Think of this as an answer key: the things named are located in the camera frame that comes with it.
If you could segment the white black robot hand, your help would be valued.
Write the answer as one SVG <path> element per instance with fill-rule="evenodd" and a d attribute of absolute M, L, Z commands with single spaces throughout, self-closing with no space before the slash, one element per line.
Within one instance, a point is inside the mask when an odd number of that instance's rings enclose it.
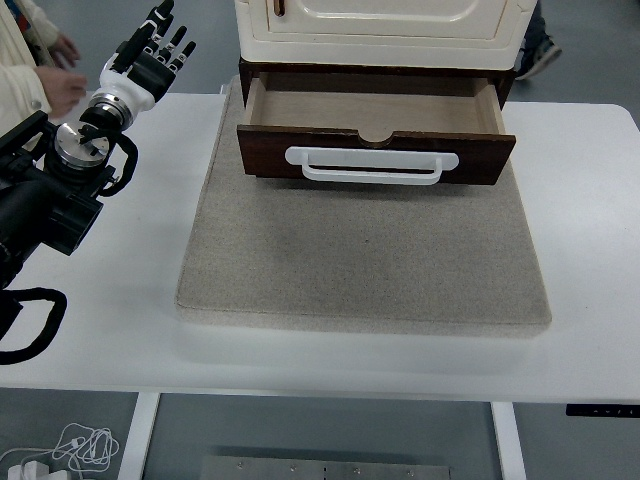
<path fill-rule="evenodd" d="M 187 28 L 179 27 L 164 43 L 173 22 L 172 1 L 163 1 L 149 12 L 129 40 L 123 42 L 101 71 L 100 88 L 89 106 L 114 116 L 126 129 L 136 116 L 152 109 L 167 93 L 196 48 L 190 41 L 179 49 Z"/>

